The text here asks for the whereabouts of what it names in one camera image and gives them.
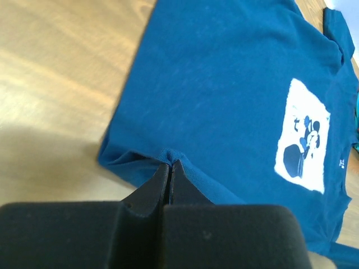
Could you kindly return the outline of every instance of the wooden surface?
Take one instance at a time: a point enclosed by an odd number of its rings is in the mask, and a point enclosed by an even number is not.
[[[155,0],[0,0],[0,205],[113,200],[95,157]],[[322,0],[298,0],[321,29]],[[359,157],[340,242],[359,247]]]

